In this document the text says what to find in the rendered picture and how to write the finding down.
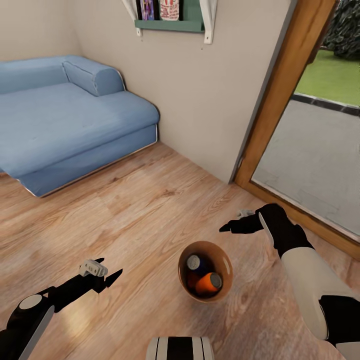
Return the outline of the trash can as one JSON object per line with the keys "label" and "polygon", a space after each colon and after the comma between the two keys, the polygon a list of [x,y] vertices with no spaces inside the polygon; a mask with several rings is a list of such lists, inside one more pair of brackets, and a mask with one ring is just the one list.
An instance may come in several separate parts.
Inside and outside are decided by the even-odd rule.
{"label": "trash can", "polygon": [[[219,291],[208,297],[201,298],[199,295],[197,295],[195,290],[191,290],[187,287],[187,274],[192,272],[187,266],[187,260],[191,255],[200,256],[200,258],[206,263],[206,274],[208,272],[218,273],[222,281],[222,286]],[[227,260],[229,273],[223,257],[225,257]],[[229,290],[232,287],[234,276],[231,261],[225,251],[215,243],[204,240],[192,242],[182,251],[178,259],[177,272],[179,281],[184,290],[192,298],[203,303],[215,303],[223,299],[229,293]]]}

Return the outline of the robot trunk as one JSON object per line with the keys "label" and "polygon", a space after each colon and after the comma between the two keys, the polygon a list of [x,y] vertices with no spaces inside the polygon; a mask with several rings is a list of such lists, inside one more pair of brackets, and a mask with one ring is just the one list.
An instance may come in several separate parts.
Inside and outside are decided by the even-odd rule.
{"label": "robot trunk", "polygon": [[215,360],[208,336],[154,336],[145,360]]}

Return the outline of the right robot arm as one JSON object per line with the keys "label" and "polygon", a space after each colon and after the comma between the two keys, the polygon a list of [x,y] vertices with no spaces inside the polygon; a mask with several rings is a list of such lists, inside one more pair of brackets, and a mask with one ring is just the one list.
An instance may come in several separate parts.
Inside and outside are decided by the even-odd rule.
{"label": "right robot arm", "polygon": [[264,229],[283,263],[306,326],[346,360],[360,360],[360,296],[323,260],[285,209],[267,203],[255,213],[239,208],[219,231],[253,234]]}

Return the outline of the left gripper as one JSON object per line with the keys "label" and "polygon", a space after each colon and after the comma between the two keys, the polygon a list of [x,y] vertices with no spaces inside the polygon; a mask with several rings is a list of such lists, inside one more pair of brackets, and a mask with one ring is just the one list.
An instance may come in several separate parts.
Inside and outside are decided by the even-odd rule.
{"label": "left gripper", "polygon": [[[105,260],[104,257],[96,259],[98,263],[101,263],[104,260]],[[74,292],[73,301],[77,300],[79,297],[81,297],[91,289],[93,289],[94,291],[100,294],[106,287],[109,288],[122,274],[122,272],[123,269],[120,269],[114,274],[108,276],[106,279],[104,276],[97,276],[93,274],[88,274],[84,277],[78,274],[77,276],[71,278],[67,282],[70,283]]]}

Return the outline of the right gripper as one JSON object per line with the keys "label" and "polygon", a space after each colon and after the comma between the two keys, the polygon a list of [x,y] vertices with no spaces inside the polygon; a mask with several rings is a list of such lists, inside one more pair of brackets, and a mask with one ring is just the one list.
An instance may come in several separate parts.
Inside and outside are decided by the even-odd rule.
{"label": "right gripper", "polygon": [[232,234],[253,234],[256,230],[251,227],[249,217],[247,216],[237,220],[230,220],[227,224],[223,225],[219,231],[231,231]]}

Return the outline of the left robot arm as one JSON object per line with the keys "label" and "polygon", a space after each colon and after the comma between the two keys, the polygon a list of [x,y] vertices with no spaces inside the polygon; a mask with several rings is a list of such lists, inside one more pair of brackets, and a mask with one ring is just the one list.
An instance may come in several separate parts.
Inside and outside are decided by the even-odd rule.
{"label": "left robot arm", "polygon": [[105,279],[108,268],[100,264],[104,260],[104,257],[84,259],[77,276],[59,287],[48,287],[22,300],[11,314],[6,329],[0,332],[0,360],[28,360],[54,313],[91,289],[100,294],[109,288],[123,269]]}

